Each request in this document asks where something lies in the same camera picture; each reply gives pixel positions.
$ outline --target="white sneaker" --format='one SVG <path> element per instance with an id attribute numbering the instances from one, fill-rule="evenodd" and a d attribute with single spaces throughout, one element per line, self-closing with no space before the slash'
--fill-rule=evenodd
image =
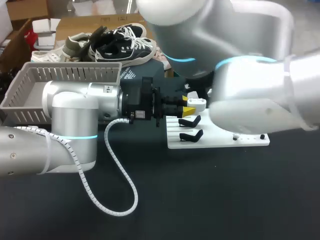
<path id="1" fill-rule="evenodd" d="M 36 63 L 58 63 L 61 61 L 63 46 L 51 51 L 33 51 L 31 62 Z"/>
<path id="2" fill-rule="evenodd" d="M 31 62 L 36 63 L 58 63 L 58 62 L 79 62 L 80 57 L 72 57 L 78 53 L 89 41 L 91 33 L 79 33 L 69 36 L 63 46 L 51 51 L 33 51 Z"/>

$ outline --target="screw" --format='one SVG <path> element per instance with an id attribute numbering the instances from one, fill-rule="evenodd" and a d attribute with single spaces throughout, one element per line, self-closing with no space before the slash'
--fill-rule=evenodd
<path id="1" fill-rule="evenodd" d="M 237 141 L 240 136 L 236 133 L 233 134 L 233 140 Z"/>

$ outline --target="red object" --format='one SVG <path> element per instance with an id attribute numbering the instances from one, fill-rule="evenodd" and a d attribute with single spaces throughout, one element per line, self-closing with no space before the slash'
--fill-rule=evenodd
<path id="1" fill-rule="evenodd" d="M 34 31 L 30 29 L 24 34 L 24 39 L 26 43 L 30 46 L 30 50 L 36 51 L 36 49 L 34 48 L 34 45 L 38 39 L 38 34 L 34 33 Z"/>

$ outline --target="white box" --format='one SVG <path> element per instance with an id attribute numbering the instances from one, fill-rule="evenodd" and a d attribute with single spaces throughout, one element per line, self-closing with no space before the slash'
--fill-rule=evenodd
<path id="1" fill-rule="evenodd" d="M 32 22 L 33 31 L 36 34 L 44 34 L 50 33 L 50 20 L 49 19 L 41 19 L 35 20 Z"/>
<path id="2" fill-rule="evenodd" d="M 7 0 L 0 0 L 0 43 L 6 40 L 13 30 L 6 2 Z"/>
<path id="3" fill-rule="evenodd" d="M 57 31 L 57 26 L 59 24 L 61 19 L 57 19 L 57 18 L 51 18 L 50 22 L 51 22 L 51 32 L 56 32 Z"/>
<path id="4" fill-rule="evenodd" d="M 55 45 L 56 34 L 55 33 L 41 33 L 38 34 L 39 46 L 53 46 Z"/>

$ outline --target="gray plastic basket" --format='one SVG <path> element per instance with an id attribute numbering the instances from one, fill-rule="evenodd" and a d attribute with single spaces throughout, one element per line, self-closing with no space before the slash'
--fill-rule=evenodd
<path id="1" fill-rule="evenodd" d="M 27 62 L 10 84 L 0 109 L 15 124 L 50 124 L 42 108 L 42 92 L 49 81 L 120 82 L 120 62 Z"/>

